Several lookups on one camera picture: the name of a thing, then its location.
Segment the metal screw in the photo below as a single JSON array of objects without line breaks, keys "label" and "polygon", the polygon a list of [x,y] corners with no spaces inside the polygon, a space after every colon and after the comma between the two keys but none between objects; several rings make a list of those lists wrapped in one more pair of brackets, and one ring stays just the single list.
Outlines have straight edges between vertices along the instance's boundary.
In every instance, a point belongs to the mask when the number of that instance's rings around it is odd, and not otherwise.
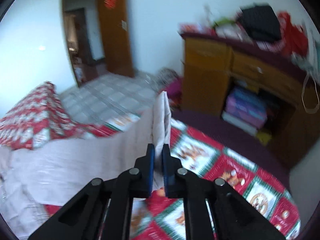
[{"label": "metal screw", "polygon": [[132,168],[132,169],[129,170],[129,173],[130,173],[131,175],[137,175],[139,172],[140,172],[140,171],[139,171],[138,168]]},{"label": "metal screw", "polygon": [[214,182],[218,186],[223,186],[225,184],[225,181],[223,179],[220,179],[220,178],[215,179]]},{"label": "metal screw", "polygon": [[91,185],[92,186],[98,186],[98,185],[101,184],[101,182],[102,182],[102,179],[95,178],[95,179],[91,180]]},{"label": "metal screw", "polygon": [[178,169],[178,174],[180,175],[186,175],[188,171],[185,168],[179,168]]}]

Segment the green item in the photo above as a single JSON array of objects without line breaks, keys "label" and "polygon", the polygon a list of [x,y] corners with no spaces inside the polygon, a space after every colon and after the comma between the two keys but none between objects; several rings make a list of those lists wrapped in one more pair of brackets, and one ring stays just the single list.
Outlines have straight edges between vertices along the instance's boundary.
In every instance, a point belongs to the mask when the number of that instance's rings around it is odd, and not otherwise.
[{"label": "green item", "polygon": [[235,23],[236,23],[235,20],[231,20],[229,18],[222,17],[219,20],[214,22],[212,28],[216,28],[218,26],[222,26],[222,25],[226,25],[226,24],[235,24]]}]

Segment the yellow object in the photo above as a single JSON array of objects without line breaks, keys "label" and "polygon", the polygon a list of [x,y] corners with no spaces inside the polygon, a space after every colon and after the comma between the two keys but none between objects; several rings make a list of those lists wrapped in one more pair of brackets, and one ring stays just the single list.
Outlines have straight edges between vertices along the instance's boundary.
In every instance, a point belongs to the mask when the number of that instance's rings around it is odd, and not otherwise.
[{"label": "yellow object", "polygon": [[254,85],[251,85],[251,84],[247,84],[247,87],[246,89],[258,94],[259,93],[259,87],[256,87]]},{"label": "yellow object", "polygon": [[256,138],[261,142],[263,146],[267,146],[268,142],[272,139],[272,135],[267,131],[258,131]]}]

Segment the white wall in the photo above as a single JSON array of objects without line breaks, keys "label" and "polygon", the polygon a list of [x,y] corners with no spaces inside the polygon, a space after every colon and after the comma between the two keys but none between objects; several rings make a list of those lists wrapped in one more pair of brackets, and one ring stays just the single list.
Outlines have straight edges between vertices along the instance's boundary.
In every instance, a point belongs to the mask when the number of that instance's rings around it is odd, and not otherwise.
[{"label": "white wall", "polygon": [[309,221],[320,201],[320,139],[290,172],[292,197],[298,206],[301,227]]},{"label": "white wall", "polygon": [[0,22],[0,79],[0,116],[43,81],[53,82],[58,93],[76,85],[61,0],[14,1]]},{"label": "white wall", "polygon": [[96,0],[65,0],[64,10],[84,8],[88,39],[93,59],[104,57]]},{"label": "white wall", "polygon": [[131,0],[137,67],[156,73],[166,66],[181,73],[183,50],[177,34],[178,23],[201,21],[204,4],[209,4],[212,12],[218,10],[223,16],[234,16],[240,6],[253,2],[268,2],[274,11],[286,9],[294,23],[301,23],[302,18],[311,22],[298,0]]},{"label": "white wall", "polygon": [[[311,20],[298,0],[130,0],[130,37],[135,67],[156,73],[168,66],[181,73],[178,23],[203,17],[203,5],[232,16],[239,6],[268,2],[287,9],[294,23]],[[46,50],[38,50],[40,45]],[[63,35],[61,0],[16,0],[0,22],[0,116],[45,80],[57,91],[75,85]]]}]

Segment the red cushion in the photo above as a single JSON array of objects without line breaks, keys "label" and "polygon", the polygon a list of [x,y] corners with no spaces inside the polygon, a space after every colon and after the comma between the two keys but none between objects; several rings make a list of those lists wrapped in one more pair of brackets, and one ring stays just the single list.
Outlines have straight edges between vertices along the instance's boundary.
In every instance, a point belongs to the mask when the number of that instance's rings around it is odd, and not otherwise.
[{"label": "red cushion", "polygon": [[36,149],[46,142],[75,135],[78,124],[61,106],[54,85],[33,89],[0,120],[0,144],[12,149]]}]

